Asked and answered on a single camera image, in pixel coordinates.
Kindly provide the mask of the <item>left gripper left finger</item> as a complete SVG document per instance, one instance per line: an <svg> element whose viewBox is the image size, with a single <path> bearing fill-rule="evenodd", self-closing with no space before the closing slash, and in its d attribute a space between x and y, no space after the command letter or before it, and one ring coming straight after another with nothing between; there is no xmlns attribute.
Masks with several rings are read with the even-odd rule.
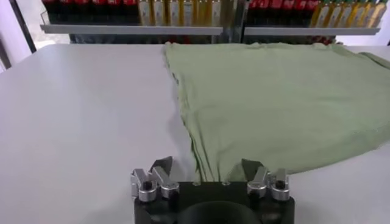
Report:
<svg viewBox="0 0 390 224"><path fill-rule="evenodd" d="M173 199L180 192L180 184L170 179L173 158L157 159L148 172L134 169L130 176L131 194L134 199L150 203L160 195L163 199Z"/></svg>

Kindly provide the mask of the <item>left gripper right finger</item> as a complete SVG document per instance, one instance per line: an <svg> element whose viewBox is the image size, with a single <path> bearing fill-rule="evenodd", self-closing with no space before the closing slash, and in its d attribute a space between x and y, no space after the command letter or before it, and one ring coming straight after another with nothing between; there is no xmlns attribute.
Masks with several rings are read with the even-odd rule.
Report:
<svg viewBox="0 0 390 224"><path fill-rule="evenodd" d="M286 169L278 169L272 173L259 161L242 159L241 165L247 180L247 192L257 198L267 195L276 201L290 199L289 176Z"/></svg>

